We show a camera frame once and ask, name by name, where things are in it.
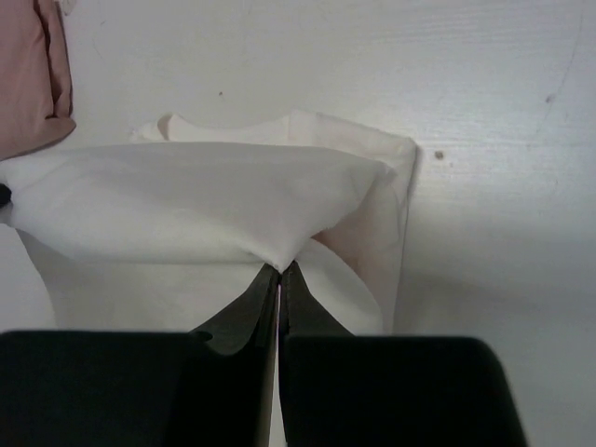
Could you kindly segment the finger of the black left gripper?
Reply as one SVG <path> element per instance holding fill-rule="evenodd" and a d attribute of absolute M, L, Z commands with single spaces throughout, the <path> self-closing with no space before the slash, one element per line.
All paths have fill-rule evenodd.
<path fill-rule="evenodd" d="M 3 208 L 10 203 L 11 195 L 11 190 L 4 184 L 0 184 L 0 208 Z"/>

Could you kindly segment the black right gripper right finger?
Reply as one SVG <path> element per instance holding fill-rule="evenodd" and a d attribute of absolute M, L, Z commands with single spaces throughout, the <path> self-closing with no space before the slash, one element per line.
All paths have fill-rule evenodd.
<path fill-rule="evenodd" d="M 504 369 L 483 341 L 357 336 L 282 275 L 278 379 L 290 446 L 523 446 Z"/>

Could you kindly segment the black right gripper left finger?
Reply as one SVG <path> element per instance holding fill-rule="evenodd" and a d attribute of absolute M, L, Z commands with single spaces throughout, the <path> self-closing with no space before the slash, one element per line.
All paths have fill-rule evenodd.
<path fill-rule="evenodd" d="M 265 265 L 190 332 L 4 333 L 2 444 L 260 444 L 277 292 Z"/>

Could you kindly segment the white t-shirt red print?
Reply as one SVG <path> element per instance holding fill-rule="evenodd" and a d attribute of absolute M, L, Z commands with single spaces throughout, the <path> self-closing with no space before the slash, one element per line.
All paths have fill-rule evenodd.
<path fill-rule="evenodd" d="M 5 160 L 1 214 L 59 329 L 190 330 L 297 263 L 356 334 L 390 331 L 415 143 L 295 111 L 244 129 L 166 115 L 133 144 Z"/>

